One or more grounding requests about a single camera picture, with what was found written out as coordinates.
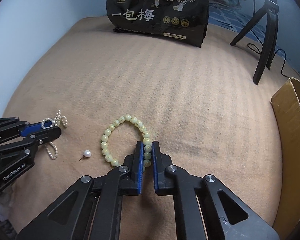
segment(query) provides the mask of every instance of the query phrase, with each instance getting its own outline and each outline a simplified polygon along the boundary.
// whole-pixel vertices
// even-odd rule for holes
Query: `white pearl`
[[[101,137],[101,141],[103,141],[103,142],[107,142],[109,140],[109,137],[108,136],[106,136],[106,135],[102,135],[102,137]]]
[[[145,152],[145,153],[143,154],[143,158],[144,158],[145,160],[151,159],[151,153]]]
[[[89,150],[85,150],[83,155],[84,157],[90,158],[92,154]]]
[[[149,160],[144,160],[144,161],[143,161],[143,166],[144,166],[144,167],[147,168],[147,167],[150,167],[150,165],[151,165],[151,161],[149,161]]]
[[[117,159],[113,159],[113,160],[111,161],[111,165],[112,165],[113,167],[118,166],[118,164],[119,164],[119,161],[118,161]]]
[[[120,123],[123,123],[125,121],[124,116],[120,116],[120,118],[118,119]]]
[[[142,125],[142,126],[140,126],[139,130],[140,130],[140,132],[145,132],[147,130],[147,128],[144,125]]]
[[[146,146],[144,147],[144,151],[145,151],[145,152],[150,152],[151,150],[152,150],[151,145],[146,145]]]
[[[103,154],[104,156],[106,156],[106,155],[110,154],[110,150],[109,150],[108,148],[103,149],[103,150],[102,150],[102,154]]]
[[[114,125],[115,127],[118,127],[118,126],[120,125],[119,120],[114,120],[114,121],[113,121],[113,125]]]
[[[124,118],[125,118],[126,121],[130,121],[131,120],[131,116],[129,114],[126,114]]]
[[[150,133],[148,131],[145,131],[142,133],[143,138],[150,138]]]
[[[111,155],[111,154],[106,155],[105,160],[106,160],[107,162],[112,162],[112,161],[113,161],[112,155]]]
[[[111,130],[106,129],[106,130],[104,131],[104,134],[105,134],[106,136],[110,136],[110,135],[111,135]]]
[[[137,120],[137,121],[135,122],[135,126],[136,126],[137,128],[140,128],[141,126],[143,126],[142,121]]]
[[[113,131],[115,129],[115,126],[113,124],[110,124],[108,128],[110,131]]]
[[[131,117],[131,120],[130,120],[131,123],[136,123],[137,121],[138,121],[138,119],[135,116]]]
[[[102,142],[102,143],[101,143],[101,148],[102,148],[102,149],[108,148],[108,143]]]
[[[144,138],[143,143],[144,143],[144,145],[150,145],[151,144],[150,138]]]

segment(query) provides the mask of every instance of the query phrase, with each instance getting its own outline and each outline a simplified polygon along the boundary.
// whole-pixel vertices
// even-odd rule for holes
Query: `beige blanket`
[[[171,39],[115,33],[107,17],[79,21],[29,71],[4,116],[40,122],[58,109],[69,126],[54,143],[51,160],[42,147],[36,165],[14,185],[10,220],[24,228],[82,175],[105,175],[101,136],[129,113],[159,140],[163,153],[190,174],[214,174],[272,224],[281,190],[282,157],[271,96],[286,81],[276,57],[258,86],[258,55],[229,42],[236,33],[209,25],[201,48]],[[289,66],[287,75],[293,75]],[[120,162],[141,133],[120,125],[109,149]],[[92,157],[81,160],[84,150]],[[171,196],[156,196],[151,169],[143,194],[125,197],[120,239],[175,239]]]

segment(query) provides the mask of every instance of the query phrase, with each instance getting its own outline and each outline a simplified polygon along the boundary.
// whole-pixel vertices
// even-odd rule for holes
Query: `silver pivot bolt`
[[[120,171],[120,172],[126,172],[126,171],[128,171],[128,170],[129,170],[128,166],[122,165],[122,166],[119,167],[119,171]]]
[[[209,174],[206,176],[206,181],[207,182],[214,182],[216,180],[215,176]]]
[[[167,167],[167,170],[171,171],[171,172],[175,172],[177,170],[177,167],[174,166],[174,165],[170,165],[170,166]]]
[[[91,177],[89,175],[84,175],[83,177],[81,177],[81,182],[83,183],[88,183],[90,182]]]

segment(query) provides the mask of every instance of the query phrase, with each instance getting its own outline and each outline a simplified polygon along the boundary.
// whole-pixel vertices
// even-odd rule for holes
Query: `black cable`
[[[255,15],[255,13],[256,13],[256,0],[253,0],[253,16]],[[254,33],[254,31],[253,31],[252,29],[251,29],[251,31],[252,31],[253,35],[257,38],[257,40],[261,43],[261,46],[263,46],[263,43],[262,43],[261,40],[258,38],[258,36]],[[259,49],[256,45],[254,45],[253,43],[248,43],[248,44],[247,44],[247,47],[248,47],[249,49],[253,50],[256,54],[261,55],[260,49]],[[282,76],[284,76],[284,77],[286,77],[286,78],[289,78],[288,76],[286,76],[285,74],[282,73],[282,70],[283,70],[283,68],[284,68],[284,64],[286,63],[286,59],[287,59],[287,54],[286,54],[286,52],[285,52],[283,49],[277,49],[277,50],[275,51],[275,53],[273,54],[272,59],[274,59],[275,54],[277,54],[277,52],[278,52],[279,50],[282,50],[283,53],[284,53],[284,61],[283,61],[283,65],[282,65],[282,68],[281,68],[281,74],[282,74]]]

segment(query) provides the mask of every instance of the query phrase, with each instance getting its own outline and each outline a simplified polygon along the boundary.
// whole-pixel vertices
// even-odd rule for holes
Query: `cardboard box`
[[[271,98],[282,147],[282,190],[273,228],[284,240],[300,220],[300,81],[290,78]]]

